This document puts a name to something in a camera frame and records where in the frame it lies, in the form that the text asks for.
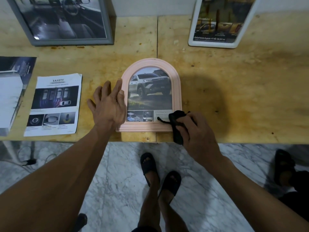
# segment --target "black slide sandal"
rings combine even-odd
[[[160,182],[160,177],[159,177],[159,174],[158,174],[158,171],[157,171],[157,165],[156,165],[155,159],[154,159],[154,157],[152,156],[151,153],[146,152],[146,153],[142,154],[142,156],[141,156],[141,169],[143,170],[144,176],[145,176],[146,173],[148,173],[150,171],[156,172],[157,175],[158,175],[158,178],[159,178],[159,182]],[[145,176],[145,179],[147,181],[148,186],[150,187],[150,183],[149,183],[146,176]]]
[[[163,182],[163,185],[162,185],[162,189],[160,191],[160,194],[159,194],[158,198],[160,197],[161,192],[162,192],[163,189],[169,190],[174,195],[174,197],[175,197],[176,193],[177,193],[177,191],[178,191],[178,189],[180,187],[180,184],[181,184],[181,176],[180,176],[180,174],[178,172],[176,172],[176,171],[169,172],[168,175],[164,179],[164,182]]]
[[[291,171],[292,173],[295,172],[295,161],[291,158],[291,155],[284,150],[278,149],[275,155],[275,176],[274,181],[277,185],[281,186],[280,184],[280,175],[282,172]]]

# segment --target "forearm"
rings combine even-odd
[[[211,174],[221,184],[255,231],[309,231],[309,223],[242,174],[223,157]]]
[[[102,159],[110,130],[85,137],[0,195],[0,231],[67,231]]]

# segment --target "car door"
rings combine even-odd
[[[97,38],[106,38],[99,0],[77,0],[80,17]]]
[[[133,76],[129,83],[129,92],[137,92],[137,76]]]

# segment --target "hand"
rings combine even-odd
[[[92,112],[95,129],[99,133],[115,131],[126,120],[125,93],[121,90],[122,79],[119,79],[111,92],[111,82],[106,81],[93,93],[93,102],[87,100]]]
[[[186,130],[182,126],[176,126],[183,138],[184,148],[196,162],[205,167],[207,171],[212,171],[224,157],[206,119],[200,113],[188,113],[177,121],[183,123],[187,128]]]

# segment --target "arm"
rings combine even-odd
[[[0,195],[0,231],[71,231],[110,135],[125,119],[122,81],[88,100],[95,126],[73,146]]]
[[[177,121],[187,128],[177,126],[189,155],[215,177],[255,231],[309,231],[305,219],[251,181],[221,154],[214,133],[201,114],[189,113]]]

